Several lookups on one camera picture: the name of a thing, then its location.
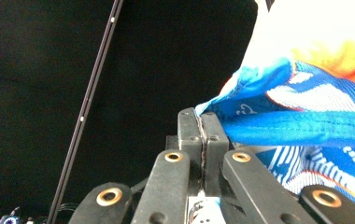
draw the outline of blue patterned fabric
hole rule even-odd
[[[197,115],[215,112],[233,142],[280,146],[257,156],[286,189],[323,184],[355,202],[354,82],[286,58],[232,80]]]

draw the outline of dark wall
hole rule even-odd
[[[48,213],[111,7],[0,1],[0,216]],[[125,0],[64,202],[146,177],[178,111],[239,67],[255,12],[242,0]]]

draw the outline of cloth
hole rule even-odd
[[[276,0],[237,70],[197,115],[213,111],[232,141],[288,190],[334,187],[355,202],[355,1]]]

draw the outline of black pole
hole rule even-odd
[[[78,115],[75,131],[70,142],[69,150],[67,151],[66,159],[64,161],[64,168],[59,179],[58,188],[56,189],[54,200],[50,208],[49,218],[47,224],[53,224],[58,216],[58,210],[64,197],[64,190],[70,176],[70,171],[78,150],[79,141],[84,130],[85,121],[90,112],[92,98],[95,94],[96,86],[102,72],[102,67],[107,56],[108,46],[110,45],[111,37],[113,36],[114,29],[116,28],[117,18],[120,15],[123,0],[115,0],[113,8],[111,9],[110,16],[107,21],[106,30],[102,39],[101,46],[96,57],[95,65],[93,66],[90,82],[88,83],[87,91],[82,102],[81,110]]]

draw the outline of cable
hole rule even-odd
[[[135,186],[131,187],[131,192],[132,194],[136,194],[138,193],[140,190],[142,190],[146,184],[148,183],[149,178],[147,177],[146,179],[140,181],[138,184],[136,184]]]
[[[77,208],[78,208],[78,203],[64,203],[64,204],[61,204],[58,212],[62,212],[62,211],[74,212],[74,211],[76,211]]]
[[[108,46],[110,45],[111,37],[113,36],[114,29],[116,28],[117,18],[120,15],[123,0],[115,0],[113,8],[111,9],[110,16],[107,21],[106,30],[102,39],[98,55],[96,57],[95,65],[93,66],[91,79],[88,84],[87,91],[82,102],[81,110],[78,115],[78,121],[76,123],[76,128],[73,133],[72,140],[70,142],[69,150],[67,151],[66,159],[64,161],[64,168],[59,179],[58,188],[56,189],[54,200],[50,208],[49,219],[47,224],[53,224],[58,216],[58,210],[64,196],[64,190],[67,185],[67,181],[70,176],[70,171],[73,166],[73,162],[76,157],[78,150],[79,141],[81,139],[82,132],[84,130],[84,125],[86,118],[90,112],[92,98],[95,94],[96,86],[102,71],[102,67],[107,56]]]

